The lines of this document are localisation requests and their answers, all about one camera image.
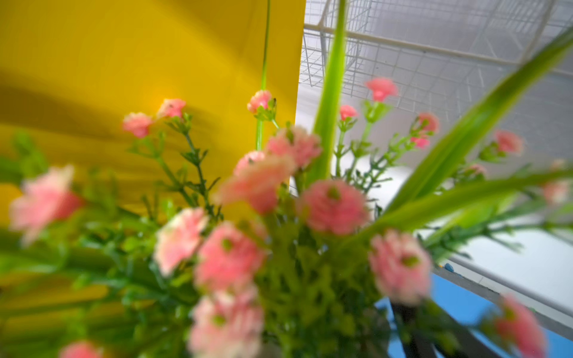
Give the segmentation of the pink flower pot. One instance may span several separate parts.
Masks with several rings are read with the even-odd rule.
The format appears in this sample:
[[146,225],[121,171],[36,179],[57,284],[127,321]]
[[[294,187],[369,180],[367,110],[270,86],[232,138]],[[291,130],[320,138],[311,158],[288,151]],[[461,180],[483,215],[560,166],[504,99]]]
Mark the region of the pink flower pot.
[[[565,238],[572,167],[489,180],[484,164],[521,154],[523,142],[499,131],[480,143],[564,58],[572,31],[472,107],[381,207],[369,193],[440,123],[420,113],[383,154],[368,131],[344,145],[357,121],[340,103],[347,9],[340,1],[313,129],[286,124],[264,141],[278,106],[261,88],[248,103],[256,149],[226,180],[192,182],[164,161],[167,135],[150,130],[164,123],[189,138],[184,101],[125,117],[131,153],[164,169],[159,188],[183,207],[153,198],[145,214],[129,212],[114,182],[93,172],[78,184],[72,166],[50,166],[29,137],[15,140],[16,158],[1,160],[1,181],[21,192],[1,230],[1,278],[13,281],[1,286],[3,357],[386,357],[400,341],[390,303],[433,301],[435,268],[470,240],[513,234],[511,219],[546,207],[554,212],[537,228]],[[509,295],[470,325],[508,354],[548,353],[534,312]]]

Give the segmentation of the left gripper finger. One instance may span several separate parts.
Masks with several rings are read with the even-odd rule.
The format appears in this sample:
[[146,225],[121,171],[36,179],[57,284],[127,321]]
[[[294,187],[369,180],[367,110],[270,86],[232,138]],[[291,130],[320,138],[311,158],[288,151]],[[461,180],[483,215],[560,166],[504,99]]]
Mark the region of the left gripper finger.
[[499,357],[476,337],[476,325],[463,324],[434,301],[418,307],[390,303],[395,332],[406,357]]

